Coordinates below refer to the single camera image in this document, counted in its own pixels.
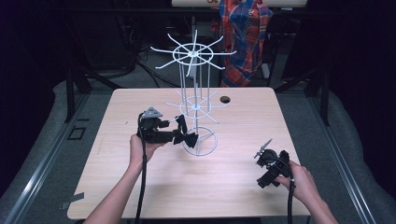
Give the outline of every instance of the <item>spinning display rack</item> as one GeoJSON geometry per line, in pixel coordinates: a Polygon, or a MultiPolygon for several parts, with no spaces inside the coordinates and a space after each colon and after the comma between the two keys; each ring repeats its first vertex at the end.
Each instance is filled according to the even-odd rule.
{"type": "Polygon", "coordinates": [[[172,50],[163,50],[163,49],[155,49],[151,48],[157,52],[163,53],[170,53],[173,56],[173,61],[164,64],[163,66],[156,67],[157,69],[162,69],[168,66],[171,63],[178,63],[179,66],[179,73],[180,73],[180,91],[177,93],[181,96],[181,103],[171,104],[166,103],[167,105],[177,106],[180,109],[180,112],[188,119],[192,119],[192,128],[189,130],[189,133],[195,132],[199,134],[199,138],[195,148],[187,147],[183,143],[183,147],[192,155],[195,156],[204,156],[211,153],[215,150],[218,138],[216,137],[215,132],[210,130],[207,127],[199,126],[199,119],[209,118],[212,119],[214,122],[219,123],[212,117],[210,117],[210,111],[213,108],[225,107],[227,105],[212,105],[210,103],[210,98],[214,96],[218,91],[210,94],[210,68],[211,66],[223,70],[225,67],[217,66],[216,64],[212,63],[211,60],[214,56],[224,56],[224,55],[231,55],[236,53],[236,51],[225,53],[215,53],[210,48],[211,46],[219,43],[222,39],[218,39],[217,41],[209,44],[203,45],[196,42],[197,40],[197,31],[195,31],[195,35],[193,36],[192,43],[188,44],[180,44],[178,43],[172,36],[168,34],[169,38],[177,44],[177,47],[172,50]],[[204,90],[203,87],[203,69],[202,66],[207,64],[207,87],[204,90]],[[194,74],[193,83],[193,95],[188,95],[186,90],[186,77],[191,75],[191,71],[199,67],[199,82],[197,80],[197,76],[194,74]]]}

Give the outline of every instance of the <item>wooden table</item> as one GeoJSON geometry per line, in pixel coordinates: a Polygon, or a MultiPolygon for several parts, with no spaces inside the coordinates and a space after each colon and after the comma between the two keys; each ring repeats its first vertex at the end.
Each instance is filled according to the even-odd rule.
{"type": "MultiPolygon", "coordinates": [[[[221,96],[230,97],[231,102],[210,112],[219,123],[209,118],[199,121],[219,139],[212,153],[193,156],[181,144],[172,143],[155,152],[148,163],[142,218],[287,215],[288,191],[273,185],[260,188],[256,180],[267,170],[253,159],[260,147],[273,138],[268,148],[277,154],[285,149],[291,160],[299,162],[274,91],[219,89],[211,104],[224,105],[221,96]]],[[[153,106],[163,113],[162,120],[181,114],[179,108],[163,101],[180,104],[181,97],[177,89],[114,91],[76,189],[76,194],[84,192],[84,199],[71,203],[70,218],[87,217],[120,180],[128,165],[129,139],[136,133],[140,113],[153,106]]],[[[163,131],[176,127],[174,122],[163,131]]],[[[140,182],[139,178],[123,217],[135,216],[140,182]]],[[[298,200],[293,200],[292,212],[294,216],[309,215],[298,200]]]]}

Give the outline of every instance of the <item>plaid shirt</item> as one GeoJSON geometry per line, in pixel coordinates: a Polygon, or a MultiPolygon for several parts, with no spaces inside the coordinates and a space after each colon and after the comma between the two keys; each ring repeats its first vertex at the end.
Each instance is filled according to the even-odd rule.
{"type": "Polygon", "coordinates": [[[262,65],[262,44],[273,13],[260,0],[221,0],[219,4],[223,50],[233,55],[224,57],[225,75],[222,87],[244,87],[262,65]]]}

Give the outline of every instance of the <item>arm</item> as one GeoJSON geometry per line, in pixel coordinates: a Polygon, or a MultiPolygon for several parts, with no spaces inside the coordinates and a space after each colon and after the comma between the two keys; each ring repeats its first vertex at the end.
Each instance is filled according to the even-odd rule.
{"type": "MultiPolygon", "coordinates": [[[[300,200],[308,209],[316,223],[337,223],[329,206],[320,198],[314,177],[294,161],[289,162],[295,180],[294,197],[300,200]]],[[[276,181],[289,189],[290,179],[278,176],[276,181]]]]}
{"type": "MultiPolygon", "coordinates": [[[[151,159],[155,149],[164,144],[146,143],[146,154],[151,159]]],[[[131,155],[129,166],[117,185],[96,206],[84,223],[119,223],[134,184],[142,171],[142,141],[135,134],[130,140],[131,155]]]]}

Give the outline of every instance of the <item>black wire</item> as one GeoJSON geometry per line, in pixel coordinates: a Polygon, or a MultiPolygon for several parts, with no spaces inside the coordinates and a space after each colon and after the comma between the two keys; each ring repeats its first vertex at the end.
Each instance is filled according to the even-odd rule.
{"type": "Polygon", "coordinates": [[[134,70],[133,66],[131,65],[128,68],[123,69],[119,73],[111,74],[111,75],[103,75],[103,74],[101,74],[101,76],[105,77],[107,79],[112,79],[112,78],[116,78],[116,77],[125,77],[126,75],[130,74],[133,70],[134,70]]]}
{"type": "Polygon", "coordinates": [[[289,165],[287,163],[285,163],[284,161],[282,161],[279,158],[268,158],[265,161],[280,161],[282,162],[286,168],[288,168],[289,172],[290,172],[290,185],[289,185],[289,196],[288,196],[288,223],[292,224],[293,223],[293,219],[292,219],[292,201],[293,201],[293,193],[294,193],[294,177],[293,177],[293,173],[291,172],[291,169],[289,167],[289,165]]]}
{"type": "Polygon", "coordinates": [[[177,85],[176,83],[172,82],[171,80],[169,80],[169,79],[167,79],[165,77],[162,77],[161,75],[155,73],[154,71],[149,69],[147,66],[145,66],[141,62],[136,62],[136,64],[139,65],[140,67],[142,67],[152,77],[152,79],[154,80],[154,82],[156,83],[158,88],[160,87],[160,85],[158,84],[158,82],[157,82],[157,80],[155,78],[158,78],[159,80],[161,80],[163,83],[165,83],[169,87],[180,88],[180,85],[177,85]]]}
{"type": "Polygon", "coordinates": [[[140,120],[142,118],[142,115],[143,113],[139,115],[139,118],[137,120],[137,129],[140,133],[140,139],[142,140],[142,147],[143,147],[142,184],[140,187],[139,202],[137,204],[136,217],[134,219],[134,223],[139,223],[140,212],[142,211],[143,197],[145,195],[145,189],[146,189],[146,173],[147,173],[147,164],[148,164],[148,158],[146,154],[146,142],[140,126],[140,120]]]}

